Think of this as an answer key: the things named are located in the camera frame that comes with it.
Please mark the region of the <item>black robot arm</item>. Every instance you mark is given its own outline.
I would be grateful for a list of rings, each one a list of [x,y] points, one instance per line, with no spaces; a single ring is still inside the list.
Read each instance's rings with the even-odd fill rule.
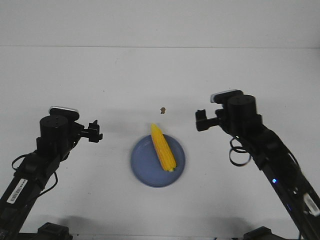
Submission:
[[[102,140],[95,120],[87,128],[63,115],[48,115],[39,122],[36,150],[22,155],[13,179],[0,199],[0,238],[15,240],[36,200],[46,192],[46,184],[56,174],[80,138]]]
[[[237,140],[235,152],[248,153],[262,171],[305,240],[320,238],[320,198],[304,176],[297,160],[277,134],[263,125],[256,99],[241,90],[213,94],[212,103],[220,104],[214,118],[205,110],[195,113],[200,131],[220,126]]]

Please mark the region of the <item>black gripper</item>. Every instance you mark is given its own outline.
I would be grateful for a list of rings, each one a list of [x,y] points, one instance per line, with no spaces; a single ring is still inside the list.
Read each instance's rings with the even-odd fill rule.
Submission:
[[[88,128],[80,132],[81,138],[87,138],[91,143],[98,143],[103,139],[103,134],[100,133],[100,125],[97,120],[94,120],[88,125]]]
[[[195,123],[198,132],[206,131],[211,127],[218,126],[221,123],[221,119],[218,117],[207,118],[205,109],[198,109],[195,112]]]

